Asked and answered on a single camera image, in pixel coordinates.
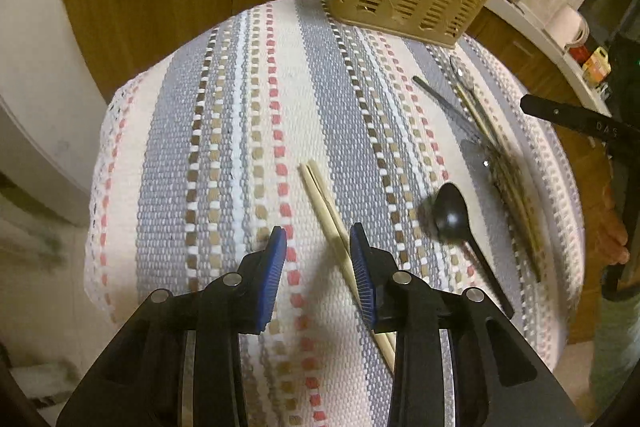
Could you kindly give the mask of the person's right hand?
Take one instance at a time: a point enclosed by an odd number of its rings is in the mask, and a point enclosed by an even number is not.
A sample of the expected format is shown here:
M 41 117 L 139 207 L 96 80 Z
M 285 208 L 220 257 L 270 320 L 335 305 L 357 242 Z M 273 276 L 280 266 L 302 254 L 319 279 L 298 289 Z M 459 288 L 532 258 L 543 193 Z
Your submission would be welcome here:
M 600 221 L 597 227 L 596 246 L 600 257 L 608 265 L 626 265 L 628 233 L 617 214 L 611 184 L 606 184 L 602 193 Z

